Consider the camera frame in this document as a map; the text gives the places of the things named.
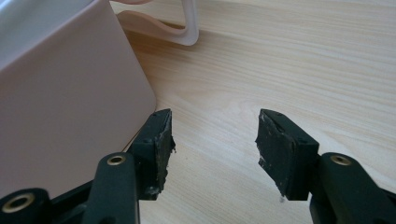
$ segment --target wooden table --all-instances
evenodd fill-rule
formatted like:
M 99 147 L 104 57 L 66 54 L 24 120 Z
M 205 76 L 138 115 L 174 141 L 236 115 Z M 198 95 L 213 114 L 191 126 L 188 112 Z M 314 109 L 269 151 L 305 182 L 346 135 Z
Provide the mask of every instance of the wooden table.
M 128 7 L 181 24 L 176 0 Z M 200 39 L 183 47 L 127 34 L 158 98 L 173 110 L 177 153 L 143 223 L 311 223 L 281 202 L 258 165 L 261 108 L 284 113 L 396 192 L 396 2 L 199 0 Z

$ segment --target black plastic part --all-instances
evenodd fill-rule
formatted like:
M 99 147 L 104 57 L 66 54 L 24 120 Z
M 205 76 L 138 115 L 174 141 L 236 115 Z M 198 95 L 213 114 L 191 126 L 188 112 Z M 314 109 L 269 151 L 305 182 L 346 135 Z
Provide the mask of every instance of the black plastic part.
M 262 109 L 256 139 L 259 165 L 290 201 L 306 201 L 319 143 L 285 115 Z
M 309 204 L 309 211 L 311 213 L 312 221 L 315 224 L 334 224 L 336 223 L 336 216 L 331 206 L 323 203 L 312 196 Z
M 153 113 L 127 152 L 134 155 L 139 200 L 156 200 L 163 190 L 166 167 L 175 149 L 170 109 Z
M 85 202 L 88 201 L 91 186 L 92 181 L 52 199 L 52 223 L 80 223 L 87 207 Z
M 340 157 L 350 163 L 337 163 L 335 158 Z M 336 223 L 396 223 L 394 204 L 354 159 L 325 153 L 320 158 L 318 173 L 337 218 Z
M 135 180 L 133 155 L 119 152 L 102 158 L 82 223 L 139 223 Z
M 0 223 L 46 224 L 51 221 L 50 198 L 44 189 L 22 189 L 0 200 Z

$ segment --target light wood tabletop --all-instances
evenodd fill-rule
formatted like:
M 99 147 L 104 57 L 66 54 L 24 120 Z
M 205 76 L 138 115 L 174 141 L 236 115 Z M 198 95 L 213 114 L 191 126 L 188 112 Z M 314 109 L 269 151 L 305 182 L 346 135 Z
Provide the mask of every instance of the light wood tabletop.
M 112 3 L 183 23 L 180 1 Z M 261 108 L 288 116 L 319 154 L 355 158 L 396 192 L 396 2 L 199 0 L 191 47 L 128 33 L 158 109 L 173 111 L 177 153 L 143 223 L 312 223 L 259 166 Z

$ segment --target screw hole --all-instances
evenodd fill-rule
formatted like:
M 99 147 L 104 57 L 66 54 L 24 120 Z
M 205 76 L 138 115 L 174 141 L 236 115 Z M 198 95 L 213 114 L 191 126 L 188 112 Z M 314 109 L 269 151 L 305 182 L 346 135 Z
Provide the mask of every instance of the screw hole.
M 332 159 L 333 162 L 335 162 L 335 163 L 337 163 L 339 165 L 348 166 L 348 165 L 352 164 L 352 162 L 349 159 L 347 159 L 347 158 L 345 158 L 343 156 L 339 156 L 339 155 L 331 156 L 331 159 Z
M 3 205 L 2 211 L 4 213 L 14 213 L 21 211 L 29 206 L 35 200 L 33 193 L 24 193 L 18 195 Z
M 110 159 L 107 160 L 107 164 L 109 164 L 109 165 L 120 165 L 125 160 L 126 159 L 125 159 L 124 156 L 113 156 L 113 157 L 111 157 Z

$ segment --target wood grain surface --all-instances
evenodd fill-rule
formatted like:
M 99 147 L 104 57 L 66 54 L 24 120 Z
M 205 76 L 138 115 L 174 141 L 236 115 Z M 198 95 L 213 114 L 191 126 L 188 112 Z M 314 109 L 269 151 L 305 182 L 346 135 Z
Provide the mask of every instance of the wood grain surface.
M 258 165 L 261 108 L 277 110 L 396 192 L 396 2 L 199 0 L 200 38 L 183 47 L 127 33 L 173 110 L 177 153 L 143 223 L 312 223 L 308 202 L 280 200 Z M 112 3 L 183 23 L 179 1 Z

